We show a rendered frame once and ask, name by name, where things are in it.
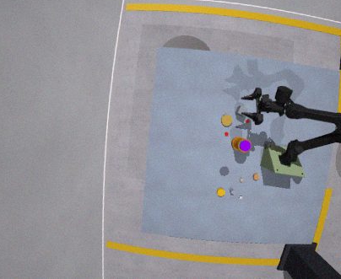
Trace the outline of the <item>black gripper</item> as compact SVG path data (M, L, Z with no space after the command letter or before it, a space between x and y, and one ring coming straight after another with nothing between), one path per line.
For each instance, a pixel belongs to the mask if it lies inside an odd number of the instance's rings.
M270 102L272 104L272 109L271 110L262 110L263 107L263 102L260 100L259 104L259 99L262 96L262 90L260 88L256 88L253 94L247 95L245 97L241 97L241 99L247 99L247 100L256 100L257 102L257 112L256 113L248 113L248 112L241 112L243 115L251 118L253 121L255 121L255 125L260 125L263 122L263 114L261 112L273 112L274 110L274 102ZM262 104L262 107L261 107Z

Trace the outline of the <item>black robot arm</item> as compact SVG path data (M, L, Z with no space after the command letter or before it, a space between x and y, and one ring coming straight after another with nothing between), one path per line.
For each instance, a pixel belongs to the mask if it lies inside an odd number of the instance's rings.
M326 135L315 137L304 142L299 142L298 139L290 141L286 152L281 156L279 155L280 163L289 166L291 165L291 161L295 162L297 160L297 156L305 150L318 148L335 142L341 143L341 113L308 109L303 105L298 105L290 98L292 92L293 90L285 86L278 86L274 97L276 101L274 101L273 112L279 113L279 116L285 114L290 119L306 118L333 123L336 125L337 129ZM269 98L269 94L262 95L261 100L263 101L262 110L272 109L273 106L270 104L272 100ZM285 113L284 109L286 110Z

